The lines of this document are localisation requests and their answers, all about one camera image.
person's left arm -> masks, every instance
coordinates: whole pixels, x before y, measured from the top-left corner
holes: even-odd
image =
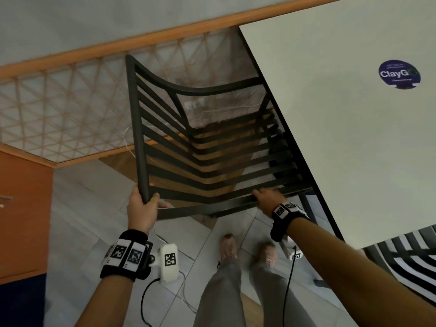
[[[156,222],[158,207],[170,206],[168,203],[160,203],[157,193],[147,204],[143,204],[138,187],[135,186],[127,206],[129,229],[136,229],[148,235]],[[122,327],[133,285],[131,279],[121,275],[103,278],[75,327]]]

gray pants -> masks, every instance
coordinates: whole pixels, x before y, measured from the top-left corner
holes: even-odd
[[[250,271],[250,282],[263,306],[265,327],[282,327],[287,280],[264,263]],[[245,327],[241,300],[241,269],[234,258],[225,259],[201,296],[194,327]],[[286,327],[316,327],[291,290],[285,308]]]

orange wooden frame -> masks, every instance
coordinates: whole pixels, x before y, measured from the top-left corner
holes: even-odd
[[[163,43],[167,41],[191,37],[197,34],[210,32],[214,30],[242,25],[249,22],[263,20],[279,15],[284,15],[290,12],[312,8],[318,5],[323,5],[340,0],[293,0],[276,5],[259,8],[256,10],[249,10],[240,12],[233,15],[227,15],[212,20],[197,22],[181,27],[175,27],[168,30],[152,32],[138,37],[131,37],[123,40],[118,40],[110,43],[104,43],[97,46],[81,48],[77,50],[68,51],[56,55],[49,55],[46,57],[37,58],[34,60],[26,60],[19,63],[3,65],[0,67],[0,80],[8,79],[26,74],[31,74],[38,71],[46,71],[48,69],[60,67],[67,64],[77,63],[93,58],[104,57],[112,54],[121,53],[128,50],[138,49],[145,46]],[[54,163],[47,159],[26,153],[22,150],[10,147],[6,144],[0,143],[0,151],[12,154],[32,162],[46,165],[52,168],[58,168],[76,163],[81,163],[87,160],[98,159],[101,157],[118,154],[132,149],[133,146],[121,147],[106,152],[81,157],[78,159],[68,160],[62,163]]]

lattice partition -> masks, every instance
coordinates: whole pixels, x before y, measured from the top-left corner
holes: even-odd
[[[128,52],[158,76],[204,87],[256,76],[236,28]],[[0,83],[0,141],[63,162],[122,147],[131,125],[123,54]],[[263,87],[182,101],[191,126],[256,111]],[[133,143],[131,131],[126,133]]]

black wristband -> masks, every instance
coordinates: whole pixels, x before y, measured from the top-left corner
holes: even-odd
[[[294,203],[279,204],[272,212],[272,220],[274,221],[271,229],[271,239],[275,242],[280,242],[286,234],[289,224],[296,218],[305,218],[309,220],[303,209]]]
[[[144,232],[129,229],[121,234],[117,243],[109,248],[100,278],[122,275],[132,281],[138,277],[140,267],[146,264],[153,244]]]

